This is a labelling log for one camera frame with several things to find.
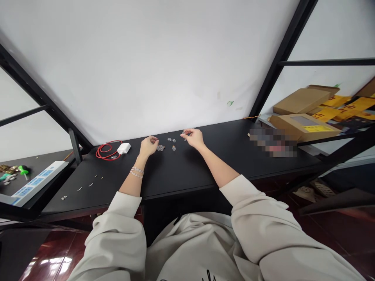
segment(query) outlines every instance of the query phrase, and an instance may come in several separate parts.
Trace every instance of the white t-shirt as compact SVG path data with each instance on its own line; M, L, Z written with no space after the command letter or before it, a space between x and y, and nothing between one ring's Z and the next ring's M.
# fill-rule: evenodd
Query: white t-shirt
M364 280L339 254L306 235L288 205L240 175L220 189L232 216L184 215L147 249L141 202L118 192L97 217L69 280Z

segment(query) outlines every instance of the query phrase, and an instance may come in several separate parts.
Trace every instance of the floor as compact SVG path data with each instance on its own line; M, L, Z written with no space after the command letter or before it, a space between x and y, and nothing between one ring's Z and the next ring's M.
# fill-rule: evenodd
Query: floor
M279 188L275 180L257 180L253 184L268 196ZM283 196L302 229L315 240L327 245L350 262L367 280L375 280L375 223L337 212L301 217L298 208L306 201L295 195ZM141 209L136 219L143 222ZM90 222L89 217L81 218ZM87 234L53 231L32 259L20 281L65 281L83 257Z

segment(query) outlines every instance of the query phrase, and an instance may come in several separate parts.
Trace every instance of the white power strip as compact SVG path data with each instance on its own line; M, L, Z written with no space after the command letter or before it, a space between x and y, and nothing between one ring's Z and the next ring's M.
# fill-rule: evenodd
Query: white power strip
M48 184L58 173L60 173L68 162L55 161L48 168L46 168L39 175L29 181L24 187L12 195L15 201L13 206L22 207L29 201L35 194L39 192L46 184Z

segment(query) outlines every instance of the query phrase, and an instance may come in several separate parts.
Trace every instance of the bracelet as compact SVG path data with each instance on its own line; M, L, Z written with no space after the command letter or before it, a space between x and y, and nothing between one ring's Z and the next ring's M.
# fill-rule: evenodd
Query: bracelet
M143 176L137 175L136 173L133 173L132 171L130 171L129 173L131 173L131 174L135 175L136 177L139 177L140 179L142 179L142 178L143 178Z
M131 171L137 171L137 172L140 172L142 174L145 174L141 169L138 169L137 167L132 167Z

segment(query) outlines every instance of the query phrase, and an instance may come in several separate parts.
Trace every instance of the yellow label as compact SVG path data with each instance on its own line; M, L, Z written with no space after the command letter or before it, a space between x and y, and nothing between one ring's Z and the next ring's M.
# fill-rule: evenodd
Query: yellow label
M318 113L315 113L312 117L325 123L331 120L333 117L337 116L339 113L340 111L338 109L326 107L322 109L321 111L319 111Z
M322 126L322 125L303 126L302 128L304 128L308 132L330 132L330 131L334 131L333 129L328 128L326 126Z
M324 102L323 105L330 106L330 107L340 107L340 106L344 105L344 103L346 103L350 99L351 99L351 97L334 95L329 100Z
M361 97L351 104L348 104L339 109L340 113L333 120L338 122L346 120L354 115L361 113L369 107L372 107L373 105L375 105L375 99Z
M375 114L370 114L370 113L367 113L367 112L358 113L358 114L356 114L356 116L361 117L361 118L365 118L365 119L369 119L369 120L375 120Z

